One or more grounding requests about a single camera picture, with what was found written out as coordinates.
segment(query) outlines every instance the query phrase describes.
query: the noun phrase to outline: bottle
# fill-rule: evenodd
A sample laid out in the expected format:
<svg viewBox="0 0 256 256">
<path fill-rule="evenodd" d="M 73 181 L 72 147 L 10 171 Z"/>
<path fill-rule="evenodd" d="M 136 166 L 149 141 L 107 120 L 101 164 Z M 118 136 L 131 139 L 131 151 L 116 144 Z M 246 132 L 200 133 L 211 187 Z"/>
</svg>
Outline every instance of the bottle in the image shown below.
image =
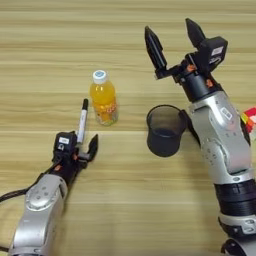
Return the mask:
<svg viewBox="0 0 256 256">
<path fill-rule="evenodd" d="M 109 126 L 117 121 L 115 87 L 103 70 L 97 70 L 93 73 L 93 81 L 90 95 L 96 119 L 100 124 Z"/>
</svg>

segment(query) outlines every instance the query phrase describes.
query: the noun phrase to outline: wooden table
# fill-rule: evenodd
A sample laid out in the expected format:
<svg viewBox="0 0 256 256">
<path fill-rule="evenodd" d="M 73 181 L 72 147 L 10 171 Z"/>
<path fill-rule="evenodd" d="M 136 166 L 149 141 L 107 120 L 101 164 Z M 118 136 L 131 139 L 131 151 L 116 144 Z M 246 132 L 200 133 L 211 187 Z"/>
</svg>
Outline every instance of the wooden table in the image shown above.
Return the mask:
<svg viewBox="0 0 256 256">
<path fill-rule="evenodd" d="M 54 255 L 217 252 L 225 241 L 190 133 L 171 158 L 154 156 L 146 145 L 147 112 L 189 102 L 172 79 L 154 79 L 144 26 L 159 35 L 171 66 L 194 50 L 186 17 L 207 36 L 229 41 L 215 78 L 241 111 L 254 106 L 255 0 L 0 1 L 1 194 L 28 186 L 49 167 L 56 133 L 77 128 L 93 71 L 108 71 L 118 94 L 117 124 L 98 125 L 89 109 L 86 142 L 98 133 L 99 152 L 71 191 Z M 252 150 L 255 165 L 255 143 Z M 23 207 L 23 198 L 1 204 L 0 244 L 11 242 Z"/>
</svg>

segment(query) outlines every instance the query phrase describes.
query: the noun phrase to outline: cable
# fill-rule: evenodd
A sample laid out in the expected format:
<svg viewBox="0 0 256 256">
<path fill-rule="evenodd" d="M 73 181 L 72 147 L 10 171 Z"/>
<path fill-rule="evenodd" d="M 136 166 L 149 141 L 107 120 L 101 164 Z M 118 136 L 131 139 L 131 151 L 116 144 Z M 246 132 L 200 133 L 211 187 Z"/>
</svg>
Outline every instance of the cable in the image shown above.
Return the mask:
<svg viewBox="0 0 256 256">
<path fill-rule="evenodd" d="M 57 165 L 60 164 L 60 162 L 62 161 L 62 158 L 60 158 L 56 163 L 54 163 L 49 169 L 47 169 L 45 172 L 41 173 L 36 181 L 29 187 L 27 188 L 24 188 L 24 189 L 19 189 L 19 190 L 15 190 L 15 191 L 11 191 L 11 192 L 8 192 L 2 196 L 0 196 L 0 203 L 3 202 L 3 201 L 6 201 L 8 199 L 11 199 L 11 198 L 14 198 L 14 197 L 17 197 L 17 196 L 22 196 L 22 195 L 25 195 L 34 185 L 37 184 L 37 182 L 47 173 L 49 173 L 49 171 L 53 168 L 55 168 Z"/>
</svg>

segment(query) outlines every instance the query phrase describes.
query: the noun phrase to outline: cup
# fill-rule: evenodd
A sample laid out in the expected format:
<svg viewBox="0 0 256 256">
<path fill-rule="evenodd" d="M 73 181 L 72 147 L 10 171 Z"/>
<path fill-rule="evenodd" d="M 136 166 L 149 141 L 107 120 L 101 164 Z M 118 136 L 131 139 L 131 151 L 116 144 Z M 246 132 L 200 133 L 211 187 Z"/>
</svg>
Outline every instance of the cup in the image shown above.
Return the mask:
<svg viewBox="0 0 256 256">
<path fill-rule="evenodd" d="M 156 106 L 147 115 L 147 125 L 147 144 L 152 153 L 168 157 L 179 150 L 181 135 L 187 127 L 183 111 L 172 105 Z"/>
</svg>

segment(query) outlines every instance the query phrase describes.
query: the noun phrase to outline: bottle cap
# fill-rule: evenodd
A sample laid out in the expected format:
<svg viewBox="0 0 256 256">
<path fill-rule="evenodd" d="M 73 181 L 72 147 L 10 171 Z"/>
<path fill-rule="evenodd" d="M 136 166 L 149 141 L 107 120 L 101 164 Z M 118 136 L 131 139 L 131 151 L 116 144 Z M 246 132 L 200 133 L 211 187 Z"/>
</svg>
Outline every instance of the bottle cap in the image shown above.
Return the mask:
<svg viewBox="0 0 256 256">
<path fill-rule="evenodd" d="M 103 70 L 97 70 L 93 73 L 93 81 L 95 84 L 104 84 L 107 81 L 107 73 Z"/>
</svg>

